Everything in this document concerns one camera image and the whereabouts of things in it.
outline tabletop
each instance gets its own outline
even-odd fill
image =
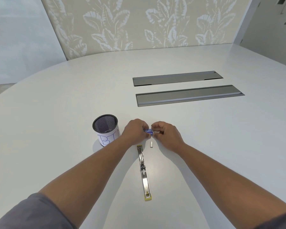
[[[133,77],[216,71],[223,79],[134,87]],[[234,85],[244,96],[138,107],[135,94]],[[237,45],[96,54],[55,65],[0,95],[0,217],[101,149],[112,114],[175,125],[184,141],[286,202],[286,66]],[[151,201],[131,147],[81,228],[234,228],[184,161],[145,141]]]

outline gray metal panel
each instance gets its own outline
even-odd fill
[[[154,84],[169,84],[179,82],[198,81],[206,79],[222,79],[222,77],[215,71],[192,72],[172,75],[156,75],[135,77],[133,79],[134,86],[154,85]]]
[[[136,94],[138,107],[231,96],[244,96],[244,94],[233,85]]]

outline forearm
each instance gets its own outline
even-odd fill
[[[51,181],[40,193],[50,198],[79,227],[129,147],[127,140],[119,137]]]
[[[191,146],[177,153],[237,229],[253,228],[286,212],[285,202]]]

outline sleeve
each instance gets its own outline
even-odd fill
[[[286,229],[286,214],[267,221],[255,229]]]
[[[0,219],[0,229],[77,229],[46,196],[35,193]]]

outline pen holder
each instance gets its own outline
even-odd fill
[[[102,115],[96,118],[92,128],[97,132],[102,146],[108,145],[120,136],[118,119],[114,115]]]

